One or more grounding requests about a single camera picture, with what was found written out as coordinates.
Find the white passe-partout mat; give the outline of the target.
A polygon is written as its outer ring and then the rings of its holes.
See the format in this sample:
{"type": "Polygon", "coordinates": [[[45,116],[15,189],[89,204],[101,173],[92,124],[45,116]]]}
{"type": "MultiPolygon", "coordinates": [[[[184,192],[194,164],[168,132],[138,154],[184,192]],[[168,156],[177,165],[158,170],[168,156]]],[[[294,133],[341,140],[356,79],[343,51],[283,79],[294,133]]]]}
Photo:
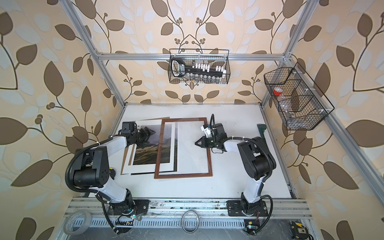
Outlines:
{"type": "Polygon", "coordinates": [[[161,131],[162,120],[137,121],[139,129],[149,128],[155,131],[149,137],[148,144],[144,148],[130,145],[126,148],[121,174],[139,175],[153,174],[156,168],[160,135],[163,135],[163,144],[160,155],[160,173],[176,172],[177,160],[177,127],[174,123],[165,123],[161,131]]]}

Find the brown wooden picture frame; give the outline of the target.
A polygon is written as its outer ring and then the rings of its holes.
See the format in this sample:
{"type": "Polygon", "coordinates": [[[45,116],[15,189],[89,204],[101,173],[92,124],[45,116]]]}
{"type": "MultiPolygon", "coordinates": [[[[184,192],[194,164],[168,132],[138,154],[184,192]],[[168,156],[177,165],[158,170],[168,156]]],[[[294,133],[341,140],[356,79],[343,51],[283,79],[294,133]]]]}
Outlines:
{"type": "Polygon", "coordinates": [[[160,128],[155,179],[202,178],[213,175],[209,149],[195,145],[200,135],[200,127],[207,123],[206,118],[163,119],[160,128]],[[177,161],[176,172],[161,171],[161,158],[165,142],[165,127],[171,125],[170,160],[177,161]]]}

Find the mountain landscape photo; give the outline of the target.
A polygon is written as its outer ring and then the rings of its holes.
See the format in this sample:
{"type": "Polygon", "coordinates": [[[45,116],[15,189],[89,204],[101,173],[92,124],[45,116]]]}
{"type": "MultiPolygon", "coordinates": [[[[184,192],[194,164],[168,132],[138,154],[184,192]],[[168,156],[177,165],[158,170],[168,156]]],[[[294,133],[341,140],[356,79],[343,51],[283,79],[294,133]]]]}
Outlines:
{"type": "Polygon", "coordinates": [[[171,167],[177,168],[177,133],[178,129],[175,124],[166,123],[164,130],[161,131],[161,124],[141,125],[140,128],[151,132],[147,140],[135,150],[133,165],[155,165],[160,146],[160,134],[163,134],[163,142],[161,149],[161,169],[168,171],[171,167]]]}

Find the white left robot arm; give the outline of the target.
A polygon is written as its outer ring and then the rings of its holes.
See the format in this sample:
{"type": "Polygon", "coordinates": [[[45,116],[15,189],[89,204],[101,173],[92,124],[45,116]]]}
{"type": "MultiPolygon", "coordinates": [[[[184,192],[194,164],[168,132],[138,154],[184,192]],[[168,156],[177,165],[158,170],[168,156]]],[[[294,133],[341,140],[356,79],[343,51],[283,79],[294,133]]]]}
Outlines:
{"type": "Polygon", "coordinates": [[[124,122],[117,135],[76,150],[65,172],[68,188],[78,193],[94,193],[102,207],[109,205],[114,215],[146,214],[150,201],[135,201],[131,191],[114,180],[116,172],[110,168],[109,157],[133,145],[148,146],[149,138],[155,133],[148,127],[139,129],[135,122],[124,122]]]}

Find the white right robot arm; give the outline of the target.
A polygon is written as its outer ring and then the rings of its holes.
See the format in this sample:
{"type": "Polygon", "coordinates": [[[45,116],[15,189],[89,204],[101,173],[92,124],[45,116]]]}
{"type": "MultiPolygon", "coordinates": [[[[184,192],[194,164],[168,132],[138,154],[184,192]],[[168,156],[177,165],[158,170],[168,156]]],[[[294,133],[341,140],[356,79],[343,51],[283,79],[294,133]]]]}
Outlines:
{"type": "Polygon", "coordinates": [[[249,178],[239,200],[227,201],[230,217],[267,217],[273,211],[273,200],[262,195],[262,190],[276,168],[266,141],[261,137],[228,137],[222,124],[205,124],[201,127],[204,136],[195,145],[204,149],[218,149],[222,153],[239,153],[249,178]]]}

